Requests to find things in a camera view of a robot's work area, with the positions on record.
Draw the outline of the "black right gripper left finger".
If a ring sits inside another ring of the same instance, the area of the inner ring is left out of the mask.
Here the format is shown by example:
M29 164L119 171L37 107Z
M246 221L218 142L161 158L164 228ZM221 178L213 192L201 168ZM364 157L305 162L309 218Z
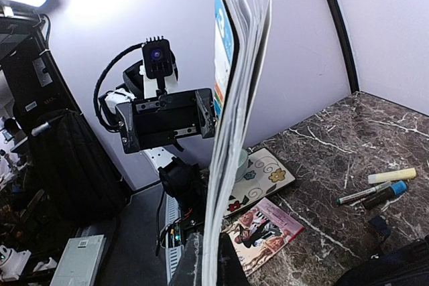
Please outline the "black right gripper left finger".
M168 286L202 285L203 235L192 233Z

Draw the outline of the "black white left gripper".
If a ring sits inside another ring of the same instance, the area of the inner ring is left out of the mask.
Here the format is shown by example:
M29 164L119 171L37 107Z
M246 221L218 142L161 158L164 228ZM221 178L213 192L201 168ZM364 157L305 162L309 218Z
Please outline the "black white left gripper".
M116 127L124 153L176 146L178 140L200 135L215 135L215 110L212 90L199 88L162 94L157 80L143 75L140 60L123 72L123 84L100 96L100 112Z

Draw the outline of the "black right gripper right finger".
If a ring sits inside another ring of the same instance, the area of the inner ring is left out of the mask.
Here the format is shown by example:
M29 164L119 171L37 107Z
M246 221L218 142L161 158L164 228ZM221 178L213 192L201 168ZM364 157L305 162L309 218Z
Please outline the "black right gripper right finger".
M219 237L217 285L250 286L233 243L224 232Z

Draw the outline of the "patterned notebook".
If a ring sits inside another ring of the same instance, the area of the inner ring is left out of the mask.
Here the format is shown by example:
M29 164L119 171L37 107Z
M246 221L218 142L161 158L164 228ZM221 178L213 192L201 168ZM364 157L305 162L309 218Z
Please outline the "patterned notebook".
M267 198L223 230L248 277L280 252L304 226Z

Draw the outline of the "blue white reader book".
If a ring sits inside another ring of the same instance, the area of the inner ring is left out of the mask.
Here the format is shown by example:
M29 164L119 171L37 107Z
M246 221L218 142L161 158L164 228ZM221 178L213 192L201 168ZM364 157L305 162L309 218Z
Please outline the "blue white reader book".
M221 222L263 70L272 0L214 0L214 14L216 127L202 244L203 285L217 283Z

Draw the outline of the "navy blue student backpack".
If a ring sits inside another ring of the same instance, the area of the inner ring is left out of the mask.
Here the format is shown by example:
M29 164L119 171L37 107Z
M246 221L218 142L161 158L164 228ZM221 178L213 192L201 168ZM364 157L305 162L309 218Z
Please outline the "navy blue student backpack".
M391 229L382 216L369 221L382 238L370 259L348 270L336 285L427 285L428 237L417 239L396 251L384 253L381 246L390 237Z

